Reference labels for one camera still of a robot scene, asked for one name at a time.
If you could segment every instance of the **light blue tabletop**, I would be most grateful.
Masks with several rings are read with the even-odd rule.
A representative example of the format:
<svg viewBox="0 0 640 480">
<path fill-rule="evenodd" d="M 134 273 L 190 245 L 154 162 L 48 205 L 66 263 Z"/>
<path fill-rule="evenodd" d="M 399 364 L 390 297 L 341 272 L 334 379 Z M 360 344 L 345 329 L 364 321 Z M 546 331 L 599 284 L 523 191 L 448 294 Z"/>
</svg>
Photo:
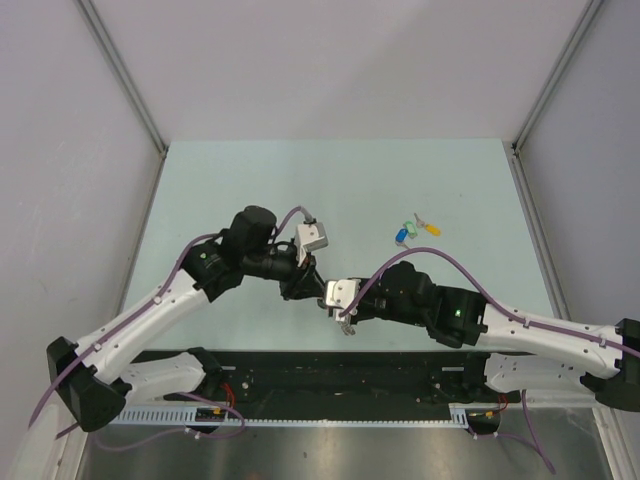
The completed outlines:
<svg viewBox="0 0 640 480">
<path fill-rule="evenodd" d="M 228 227 L 247 205 L 278 219 L 302 204 L 322 221 L 325 280 L 370 276 L 401 251 L 394 237 L 417 212 L 441 229 L 410 246 L 457 258 L 498 299 L 551 315 L 551 306 L 502 143 L 475 140 L 174 142 L 127 295 L 165 278 L 184 245 Z M 293 232 L 295 217 L 284 237 Z M 408 257 L 441 285 L 472 288 L 444 260 Z M 221 350 L 446 350 L 426 331 L 370 320 L 346 337 L 315 300 L 283 301 L 278 284 L 245 278 L 150 348 Z"/>
</svg>

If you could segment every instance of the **white wall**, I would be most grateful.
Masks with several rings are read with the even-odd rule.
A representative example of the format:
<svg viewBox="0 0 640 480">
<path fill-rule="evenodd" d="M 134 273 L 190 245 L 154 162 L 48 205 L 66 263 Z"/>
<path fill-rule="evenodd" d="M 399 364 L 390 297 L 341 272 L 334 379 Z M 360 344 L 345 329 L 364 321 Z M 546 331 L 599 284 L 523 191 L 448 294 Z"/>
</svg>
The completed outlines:
<svg viewBox="0 0 640 480">
<path fill-rule="evenodd" d="M 640 2 L 608 2 L 523 152 L 574 320 L 640 320 Z M 624 416 L 640 445 L 640 414 Z"/>
<path fill-rule="evenodd" d="M 512 140 L 586 0 L 97 0 L 171 140 Z"/>
<path fill-rule="evenodd" d="M 159 164 L 71 1 L 0 1 L 0 478 L 45 348 L 114 314 Z"/>
</svg>

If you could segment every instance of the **green object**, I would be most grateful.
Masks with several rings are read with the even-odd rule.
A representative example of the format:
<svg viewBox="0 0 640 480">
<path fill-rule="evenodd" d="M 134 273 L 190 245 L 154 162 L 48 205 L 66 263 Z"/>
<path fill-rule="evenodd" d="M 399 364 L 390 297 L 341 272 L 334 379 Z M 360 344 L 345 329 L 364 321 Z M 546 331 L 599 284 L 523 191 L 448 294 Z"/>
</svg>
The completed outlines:
<svg viewBox="0 0 640 480">
<path fill-rule="evenodd" d="M 404 222 L 404 228 L 409 232 L 409 238 L 416 238 L 418 236 L 418 230 L 413 222 Z"/>
</svg>

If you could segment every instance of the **robotic arm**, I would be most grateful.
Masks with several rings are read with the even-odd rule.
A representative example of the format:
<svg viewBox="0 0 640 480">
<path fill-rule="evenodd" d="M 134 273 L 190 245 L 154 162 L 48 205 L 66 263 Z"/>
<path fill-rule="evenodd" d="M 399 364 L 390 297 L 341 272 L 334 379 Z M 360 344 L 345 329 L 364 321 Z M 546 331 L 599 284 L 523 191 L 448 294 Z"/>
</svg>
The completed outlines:
<svg viewBox="0 0 640 480">
<path fill-rule="evenodd" d="M 427 274 L 405 261 L 370 279 L 325 284 L 312 252 L 328 245 L 327 236 L 321 223 L 306 217 L 290 242 L 275 242 L 276 218 L 260 207 L 247 207 L 217 235 L 195 239 L 168 279 L 138 304 L 77 343 L 60 337 L 49 345 L 50 390 L 58 392 L 85 431 L 107 425 L 127 405 L 176 392 L 197 391 L 204 396 L 215 392 L 224 372 L 202 348 L 165 360 L 131 362 L 184 316 L 239 286 L 249 275 L 278 281 L 285 300 L 317 298 L 345 334 L 354 334 L 359 322 L 380 318 L 424 327 L 436 341 L 453 348 L 478 345 L 552 358 L 586 372 L 580 381 L 601 403 L 640 411 L 640 360 L 609 346 L 639 347 L 639 322 L 581 325 L 501 304 L 496 307 L 487 295 L 433 284 Z M 521 324 L 514 318 L 525 321 Z M 576 336 L 558 334 L 554 327 Z M 593 335 L 601 341 L 584 338 Z M 489 386 L 504 391 L 492 383 L 491 375 L 487 378 Z"/>
</svg>

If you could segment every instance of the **metal floor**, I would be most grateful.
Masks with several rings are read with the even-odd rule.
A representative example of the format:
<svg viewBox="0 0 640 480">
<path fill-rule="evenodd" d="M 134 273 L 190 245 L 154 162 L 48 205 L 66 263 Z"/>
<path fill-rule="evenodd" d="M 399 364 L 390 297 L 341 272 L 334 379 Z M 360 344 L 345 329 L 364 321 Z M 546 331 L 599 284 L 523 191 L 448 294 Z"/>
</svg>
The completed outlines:
<svg viewBox="0 0 640 480">
<path fill-rule="evenodd" d="M 611 479 L 591 410 L 534 410 L 532 418 L 558 474 L 538 455 L 506 439 L 473 438 L 460 429 L 253 428 L 230 440 L 181 434 L 125 453 L 89 440 L 80 479 L 91 480 L 413 480 Z M 107 427 L 109 445 L 125 445 L 156 427 Z M 528 438 L 522 412 L 506 412 L 501 432 Z"/>
</svg>

